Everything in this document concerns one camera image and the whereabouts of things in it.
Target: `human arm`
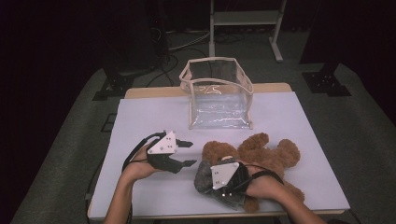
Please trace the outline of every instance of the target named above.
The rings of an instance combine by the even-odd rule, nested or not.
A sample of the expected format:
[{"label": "human arm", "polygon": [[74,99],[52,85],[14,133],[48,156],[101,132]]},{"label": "human arm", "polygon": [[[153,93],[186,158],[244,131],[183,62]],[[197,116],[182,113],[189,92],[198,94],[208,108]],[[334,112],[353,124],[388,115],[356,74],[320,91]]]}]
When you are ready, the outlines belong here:
[{"label": "human arm", "polygon": [[[255,166],[248,166],[247,168],[250,175],[262,170]],[[254,198],[277,201],[296,224],[325,223],[284,185],[269,175],[263,175],[253,179],[247,187],[246,195]]]},{"label": "human arm", "polygon": [[132,205],[132,189],[134,183],[152,175],[160,170],[154,169],[145,160],[147,158],[147,146],[137,151],[132,159],[133,162],[125,167],[120,175],[116,189],[114,190],[113,199],[108,207],[104,223],[125,224]]}]

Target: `gray carpet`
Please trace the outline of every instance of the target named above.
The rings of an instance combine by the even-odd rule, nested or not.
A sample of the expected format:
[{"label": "gray carpet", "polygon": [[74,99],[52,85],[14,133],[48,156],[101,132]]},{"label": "gray carpet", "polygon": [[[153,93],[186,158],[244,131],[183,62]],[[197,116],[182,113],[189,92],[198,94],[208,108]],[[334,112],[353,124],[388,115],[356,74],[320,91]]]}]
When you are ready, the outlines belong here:
[{"label": "gray carpet", "polygon": [[[302,72],[318,71],[322,64],[299,64],[308,32],[281,32],[279,49],[284,57],[277,63],[265,34],[245,34],[244,39],[230,45],[216,45],[217,56],[234,57],[252,82],[287,82],[296,92],[305,114],[320,142],[335,175],[350,203],[351,210],[361,223],[394,223],[396,213],[396,129],[370,94],[359,77],[343,65],[335,75],[352,96],[329,97],[311,93]],[[194,39],[194,35],[170,35],[170,45],[177,46]],[[207,44],[192,46],[206,55]],[[169,72],[175,85],[188,59],[204,57],[203,53],[186,49],[173,53],[178,58],[175,69]],[[163,68],[176,64],[171,58]],[[145,87],[161,69],[135,79],[134,87]],[[36,179],[22,202],[12,223],[87,223],[87,191],[92,193],[95,171],[106,154],[110,133],[102,132],[107,116],[117,113],[120,97],[93,101],[106,80],[98,70],[82,90]],[[151,86],[169,86],[165,76]],[[337,218],[358,223],[352,213]],[[166,220],[164,223],[211,223],[208,219]],[[271,223],[268,218],[229,219],[220,223]]]}]

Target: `dark background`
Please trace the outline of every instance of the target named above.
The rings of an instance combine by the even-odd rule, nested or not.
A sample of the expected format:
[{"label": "dark background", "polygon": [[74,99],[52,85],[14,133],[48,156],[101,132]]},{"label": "dark background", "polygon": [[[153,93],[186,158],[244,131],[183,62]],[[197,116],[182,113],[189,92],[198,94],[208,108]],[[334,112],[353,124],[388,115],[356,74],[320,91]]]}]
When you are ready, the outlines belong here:
[{"label": "dark background", "polygon": [[[131,37],[125,33],[131,27],[144,30],[155,22],[145,24],[143,20],[150,15],[150,10],[140,10],[141,16],[128,18],[134,20],[128,26],[128,22],[118,21],[128,11],[115,13],[115,9],[109,7],[115,2],[134,8],[131,11],[145,3],[143,0],[131,1],[134,2],[132,5],[127,1],[20,0],[1,3],[4,103],[1,115],[1,223],[12,219],[69,109],[91,75],[103,67],[103,58],[114,54],[114,49],[129,48],[127,43],[138,43],[137,46],[144,46],[148,53],[139,66],[155,66],[161,62],[155,46],[142,44],[149,39],[149,34],[141,32],[142,35],[135,35],[135,38],[125,37]],[[216,2],[219,10],[249,10],[262,6],[261,0],[244,1],[244,4],[238,4],[236,0]],[[301,63],[324,63],[335,59],[345,64],[361,77],[368,92],[395,123],[396,73],[395,57],[391,53],[396,50],[396,20],[389,2],[289,0],[281,29],[312,28]],[[276,1],[266,5],[274,6]],[[208,0],[164,0],[163,9],[166,30],[208,29]],[[118,53],[129,63],[139,60],[131,52]]]}]

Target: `brown teddy bear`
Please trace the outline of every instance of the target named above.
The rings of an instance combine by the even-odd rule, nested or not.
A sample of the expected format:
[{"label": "brown teddy bear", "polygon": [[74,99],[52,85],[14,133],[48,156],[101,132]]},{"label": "brown teddy bear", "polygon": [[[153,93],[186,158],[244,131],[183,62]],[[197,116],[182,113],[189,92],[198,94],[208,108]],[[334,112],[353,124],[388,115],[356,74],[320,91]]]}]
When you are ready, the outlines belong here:
[{"label": "brown teddy bear", "polygon": [[[211,173],[207,169],[219,164],[223,158],[232,157],[246,163],[257,162],[260,166],[275,172],[282,179],[284,185],[301,201],[304,201],[304,194],[284,179],[285,168],[295,166],[300,160],[299,149],[289,139],[281,140],[277,148],[274,149],[265,147],[268,142],[268,134],[257,133],[246,139],[238,149],[228,143],[217,141],[206,143],[202,152],[202,162],[194,180],[195,187],[198,191],[207,194],[212,187]],[[243,207],[249,213],[257,212],[260,209],[258,199],[248,196],[243,201]]]}]

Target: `clear plastic bag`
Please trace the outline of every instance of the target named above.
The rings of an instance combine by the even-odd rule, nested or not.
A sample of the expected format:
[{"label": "clear plastic bag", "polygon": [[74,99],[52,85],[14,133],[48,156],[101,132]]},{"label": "clear plastic bag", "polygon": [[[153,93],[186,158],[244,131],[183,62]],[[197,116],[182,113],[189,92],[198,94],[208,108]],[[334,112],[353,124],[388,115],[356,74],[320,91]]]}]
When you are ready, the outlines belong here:
[{"label": "clear plastic bag", "polygon": [[253,128],[253,85],[236,59],[189,60],[179,78],[191,96],[190,129]]}]

